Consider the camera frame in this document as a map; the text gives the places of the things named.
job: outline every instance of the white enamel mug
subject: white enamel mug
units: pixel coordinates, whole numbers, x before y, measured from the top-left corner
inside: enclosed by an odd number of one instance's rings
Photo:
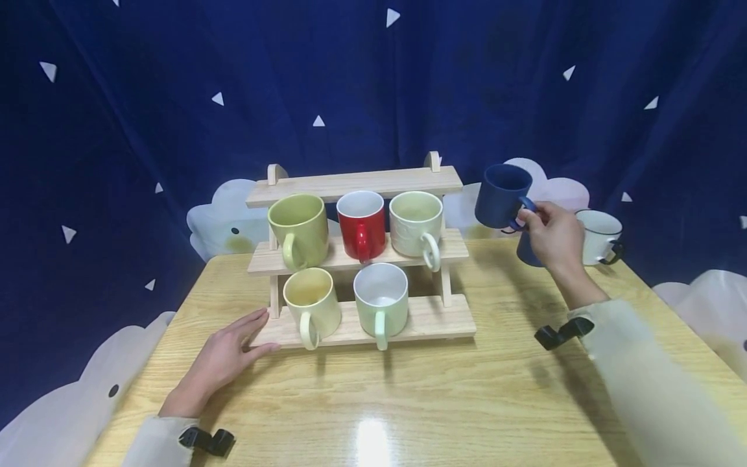
[[[388,338],[407,324],[407,275],[395,265],[374,263],[358,271],[353,280],[361,327],[386,350]]]
[[[622,223],[606,212],[582,209],[576,218],[583,223],[586,235],[583,239],[583,263],[586,266],[611,265],[616,263],[624,251],[618,240],[622,234]]]
[[[441,269],[441,224],[444,205],[433,194],[425,191],[406,191],[389,203],[391,245],[404,256],[423,256],[428,268]]]
[[[314,350],[319,342],[337,330],[342,321],[332,276],[319,267],[303,269],[291,276],[282,296],[298,324],[301,342]]]

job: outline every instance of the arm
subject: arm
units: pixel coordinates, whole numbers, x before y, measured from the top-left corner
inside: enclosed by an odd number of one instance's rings
[[[745,465],[747,451],[718,407],[661,350],[630,305],[610,300],[583,269],[583,227],[575,216],[551,203],[538,205],[540,216],[521,213],[532,248],[573,310],[569,318],[594,323],[581,343],[644,464]]]
[[[260,309],[211,335],[182,381],[166,397],[158,416],[148,417],[127,452],[123,467],[188,467],[192,450],[180,435],[199,424],[210,397],[278,344],[245,351],[245,342],[267,323]]]

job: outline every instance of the black clip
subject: black clip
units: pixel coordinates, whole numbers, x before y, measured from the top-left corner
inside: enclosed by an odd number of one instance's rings
[[[563,324],[557,331],[549,326],[539,328],[537,332],[534,333],[534,338],[537,339],[537,342],[539,342],[545,350],[553,350],[574,337],[581,337],[582,335],[589,334],[593,329],[594,323],[586,318],[573,318],[568,323]]]
[[[215,435],[200,430],[198,427],[190,427],[179,437],[179,444],[186,448],[197,448],[212,456],[227,457],[236,438],[229,432],[220,429]]]

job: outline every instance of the beige sleeve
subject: beige sleeve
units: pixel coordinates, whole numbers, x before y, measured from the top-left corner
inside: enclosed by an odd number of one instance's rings
[[[675,364],[627,302],[568,314],[594,323],[581,338],[647,467],[747,466],[747,451],[703,389]]]
[[[179,437],[196,426],[196,418],[146,418],[122,467],[189,467],[192,450],[180,445]]]

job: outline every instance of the mug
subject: mug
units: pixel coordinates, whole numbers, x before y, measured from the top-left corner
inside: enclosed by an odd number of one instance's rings
[[[293,271],[320,265],[329,247],[324,201],[311,194],[294,194],[267,211],[285,266]]]
[[[624,251],[620,240],[622,223],[606,212],[582,209],[576,213],[576,218],[583,223],[586,236],[583,239],[583,263],[586,266],[612,265],[616,263]],[[615,253],[612,259],[607,259],[610,252]]]
[[[395,265],[376,263],[358,271],[353,280],[361,327],[386,350],[387,338],[407,324],[407,275]]]
[[[337,201],[345,253],[361,263],[384,252],[384,198],[373,191],[354,191]]]
[[[515,231],[522,227],[516,223],[516,215],[522,205],[536,211],[532,200],[527,198],[532,176],[521,167],[511,164],[495,164],[483,174],[483,183],[477,194],[474,216],[491,229],[511,227]]]
[[[423,256],[428,268],[441,269],[441,224],[444,205],[433,194],[425,191],[406,191],[389,203],[391,245],[404,256]]]
[[[534,254],[534,250],[532,250],[532,244],[531,244],[529,232],[527,232],[526,230],[524,230],[521,233],[521,238],[519,238],[519,241],[518,241],[518,247],[516,247],[516,255],[526,265],[534,266],[534,267],[545,266],[544,264],[542,264],[541,261],[539,261],[539,258],[537,258],[537,255]]]
[[[320,267],[310,267],[292,275],[282,288],[282,296],[298,324],[301,342],[314,350],[319,342],[337,330],[342,321],[332,276]]]

